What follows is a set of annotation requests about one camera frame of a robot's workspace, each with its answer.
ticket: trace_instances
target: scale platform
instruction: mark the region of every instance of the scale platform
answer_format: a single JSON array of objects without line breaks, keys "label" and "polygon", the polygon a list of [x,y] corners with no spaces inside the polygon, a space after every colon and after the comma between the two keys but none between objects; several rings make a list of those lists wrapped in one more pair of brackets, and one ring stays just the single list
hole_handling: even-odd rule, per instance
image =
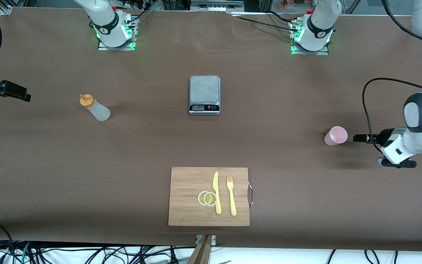
[{"label": "scale platform", "polygon": [[193,75],[188,112],[191,115],[219,115],[220,111],[221,79],[217,75]]}]

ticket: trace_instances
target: table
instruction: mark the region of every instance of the table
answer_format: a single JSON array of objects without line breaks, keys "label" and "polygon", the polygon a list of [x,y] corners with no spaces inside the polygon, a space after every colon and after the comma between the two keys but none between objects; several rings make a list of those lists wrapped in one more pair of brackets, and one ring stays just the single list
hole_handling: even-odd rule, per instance
[{"label": "table", "polygon": [[[0,80],[32,95],[0,100],[0,223],[14,239],[422,250],[422,155],[383,168],[370,145],[323,142],[334,125],[368,132],[371,78],[422,85],[422,42],[388,17],[341,16],[329,56],[291,55],[284,30],[218,12],[153,13],[131,52],[96,50],[83,10],[14,8],[0,22]],[[187,113],[192,75],[221,78],[219,116]],[[373,83],[373,131],[403,125],[414,92]],[[169,227],[173,166],[248,167],[250,227]]]}]

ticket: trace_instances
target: wooden cutting board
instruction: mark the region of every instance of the wooden cutting board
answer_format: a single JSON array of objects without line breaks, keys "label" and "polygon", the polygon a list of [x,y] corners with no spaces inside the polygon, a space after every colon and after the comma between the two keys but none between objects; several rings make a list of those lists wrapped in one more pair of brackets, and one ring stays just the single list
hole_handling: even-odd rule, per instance
[{"label": "wooden cutting board", "polygon": [[[222,213],[198,202],[202,191],[215,192],[214,173],[218,172]],[[231,216],[227,176],[232,176],[236,216]],[[169,226],[248,227],[248,168],[173,167],[170,177]]]}]

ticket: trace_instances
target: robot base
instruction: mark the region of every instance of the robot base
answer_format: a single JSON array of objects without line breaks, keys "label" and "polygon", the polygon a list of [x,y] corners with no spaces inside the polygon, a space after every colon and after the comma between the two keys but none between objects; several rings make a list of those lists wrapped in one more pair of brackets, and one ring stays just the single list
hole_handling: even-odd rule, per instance
[{"label": "robot base", "polygon": [[[297,25],[293,25],[293,23],[288,23],[290,29],[298,29]],[[291,54],[302,54],[302,55],[328,55],[328,44],[325,44],[325,46],[321,50],[317,51],[310,51],[303,48],[298,42],[296,42],[294,39],[298,32],[289,32],[289,37],[291,39]]]},{"label": "robot base", "polygon": [[[131,15],[131,18],[136,18],[138,17],[137,15]],[[125,32],[126,34],[128,34],[129,36],[131,36],[131,38],[129,40],[127,40],[123,45],[119,46],[119,47],[108,47],[105,44],[103,44],[100,40],[99,40],[99,44],[97,45],[97,49],[98,50],[135,50],[136,49],[136,39],[138,36],[138,26],[139,26],[139,19],[131,22],[129,25],[127,25],[127,28],[125,28]]]}]

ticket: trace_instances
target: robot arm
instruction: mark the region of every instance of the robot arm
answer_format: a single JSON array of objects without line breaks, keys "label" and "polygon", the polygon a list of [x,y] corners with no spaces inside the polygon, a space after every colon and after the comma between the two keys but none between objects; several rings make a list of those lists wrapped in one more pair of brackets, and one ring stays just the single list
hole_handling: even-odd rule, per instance
[{"label": "robot arm", "polygon": [[321,50],[330,41],[333,25],[340,14],[340,0],[318,0],[313,13],[302,17],[303,28],[295,41],[306,50]]},{"label": "robot arm", "polygon": [[129,40],[131,15],[122,10],[114,10],[108,0],[74,0],[89,15],[100,41],[108,47],[119,47]]},{"label": "robot arm", "polygon": [[387,142],[380,148],[393,164],[422,153],[422,92],[411,95],[403,107],[406,127],[393,130]]}]

